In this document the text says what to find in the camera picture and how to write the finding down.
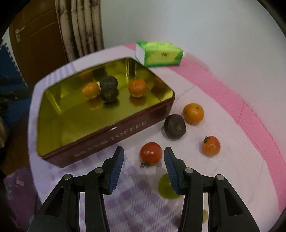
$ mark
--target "white tablecloth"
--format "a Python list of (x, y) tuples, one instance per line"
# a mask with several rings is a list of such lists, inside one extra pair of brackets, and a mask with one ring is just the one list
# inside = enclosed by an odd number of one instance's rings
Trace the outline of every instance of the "white tablecloth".
[[(177, 231), (183, 197), (163, 199), (158, 194), (158, 181), (166, 173), (164, 161), (140, 169), (138, 154), (147, 142), (156, 142), (164, 149), (172, 147), (177, 158), (183, 159), (202, 175), (223, 174), (240, 195), (261, 232), (268, 231), (280, 216), (286, 200), (286, 168), (279, 150), (266, 128), (250, 107), (210, 71), (183, 58), (179, 67), (151, 70), (174, 91), (171, 113), (181, 114), (188, 103), (203, 106), (205, 117), (197, 126), (187, 125), (186, 135), (179, 141), (166, 139), (163, 121), (65, 168), (42, 160), (36, 150), (37, 117), (43, 92), (56, 82), (97, 64), (123, 57), (135, 58), (134, 45), (105, 49), (54, 71), (36, 86), (29, 115), (28, 146), (36, 190), (42, 202), (66, 173), (85, 175), (101, 166), (113, 155), (117, 145), (125, 150), (126, 159), (118, 182), (105, 205), (111, 231)], [(199, 146), (205, 136), (216, 136), (221, 143), (220, 154), (208, 158)], [(83, 196), (80, 199), (80, 226), (85, 231)], [(205, 196), (204, 207), (207, 208)]]

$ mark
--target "dark brown fruit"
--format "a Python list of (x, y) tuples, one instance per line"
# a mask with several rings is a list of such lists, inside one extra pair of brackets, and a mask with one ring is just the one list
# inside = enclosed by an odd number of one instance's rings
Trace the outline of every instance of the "dark brown fruit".
[(169, 115), (164, 122), (164, 131), (170, 139), (180, 139), (186, 133), (186, 124), (182, 116)]
[(115, 88), (104, 88), (101, 89), (100, 92), (100, 98), (105, 102), (105, 103), (110, 103), (113, 102), (117, 99), (118, 97), (118, 89)]
[(115, 77), (113, 76), (105, 76), (101, 78), (100, 80), (100, 88), (112, 88), (112, 89), (117, 89), (118, 87), (118, 81)]

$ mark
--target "passion fruit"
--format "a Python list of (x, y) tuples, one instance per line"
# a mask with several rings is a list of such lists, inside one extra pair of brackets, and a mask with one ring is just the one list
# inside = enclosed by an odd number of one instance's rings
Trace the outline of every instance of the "passion fruit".
[(171, 114), (164, 122), (164, 131), (170, 139), (180, 139), (186, 133), (186, 124), (181, 115)]

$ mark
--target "tissue box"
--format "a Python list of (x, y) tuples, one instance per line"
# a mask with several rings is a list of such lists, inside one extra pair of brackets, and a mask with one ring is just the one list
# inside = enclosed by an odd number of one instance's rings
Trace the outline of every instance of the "tissue box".
[(135, 56), (146, 67), (180, 65), (183, 52), (171, 43), (139, 41)]

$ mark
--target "screw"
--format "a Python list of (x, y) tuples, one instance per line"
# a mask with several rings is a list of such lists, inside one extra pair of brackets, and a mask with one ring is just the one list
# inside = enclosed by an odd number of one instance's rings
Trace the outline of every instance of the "screw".
[(191, 174), (191, 173), (194, 172), (194, 170), (191, 169), (190, 167), (187, 167), (187, 168), (185, 169), (185, 172)]
[(223, 181), (225, 179), (225, 177), (221, 174), (218, 174), (217, 175), (217, 179), (220, 180), (220, 181)]
[(101, 167), (98, 167), (98, 168), (95, 169), (95, 172), (96, 173), (102, 173), (103, 169)]
[(65, 180), (69, 180), (71, 177), (72, 177), (71, 174), (65, 174), (65, 175), (63, 176), (63, 178), (64, 178)]

